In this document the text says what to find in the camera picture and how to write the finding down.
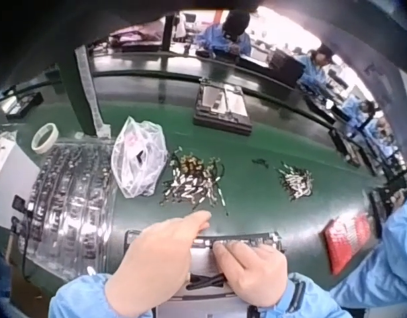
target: black part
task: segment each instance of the black part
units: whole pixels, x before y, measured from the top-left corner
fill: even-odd
[[[19,195],[15,194],[13,201],[12,201],[12,208],[21,212],[22,214],[25,213],[25,200],[21,198]]]
[[[40,92],[23,95],[21,97],[18,97],[17,103],[21,108],[14,114],[6,114],[6,118],[8,119],[8,121],[24,118],[33,107],[39,106],[41,103],[43,103],[43,96]]]
[[[261,314],[259,312],[259,310],[257,310],[256,306],[250,305],[248,307],[248,312],[246,315],[246,318],[260,318]]]
[[[213,113],[210,111],[210,107],[202,105],[203,89],[205,85],[208,84],[205,79],[202,79],[202,84],[199,87],[196,97],[193,123],[198,126],[249,136],[252,130],[252,124],[249,117],[233,114],[232,116],[235,121],[231,121],[229,120],[228,114]]]

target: stacked plastic trays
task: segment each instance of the stacked plastic trays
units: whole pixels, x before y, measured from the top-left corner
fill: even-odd
[[[47,155],[28,202],[19,249],[37,265],[65,279],[105,270],[116,186],[112,146],[57,144]]]

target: wire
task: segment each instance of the wire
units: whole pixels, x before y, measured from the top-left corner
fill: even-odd
[[[30,276],[27,276],[25,274],[25,263],[26,263],[26,252],[28,248],[28,242],[30,240],[30,233],[31,233],[31,223],[32,223],[32,213],[29,213],[30,211],[26,211],[26,233],[24,236],[24,250],[23,250],[23,259],[21,262],[21,272],[23,275],[23,278],[29,282]]]
[[[199,290],[206,287],[222,287],[226,280],[224,274],[218,274],[213,277],[190,274],[190,284],[185,286],[185,289]]]

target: clear plastic bag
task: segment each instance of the clear plastic bag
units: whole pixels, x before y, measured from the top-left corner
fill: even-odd
[[[126,198],[152,195],[167,160],[162,127],[127,118],[116,138],[111,167]]]

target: hand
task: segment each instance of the hand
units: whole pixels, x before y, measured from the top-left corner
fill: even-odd
[[[190,270],[193,240],[209,227],[209,219],[209,212],[199,211],[145,229],[106,282],[112,308],[122,316],[137,317],[178,292]]]
[[[398,190],[392,197],[391,201],[393,202],[393,212],[395,212],[399,207],[404,203],[404,190]]]
[[[231,44],[229,51],[231,54],[238,55],[240,54],[240,47],[238,44]]]
[[[272,246],[215,243],[215,259],[238,297],[257,307],[276,305],[287,286],[287,260]]]

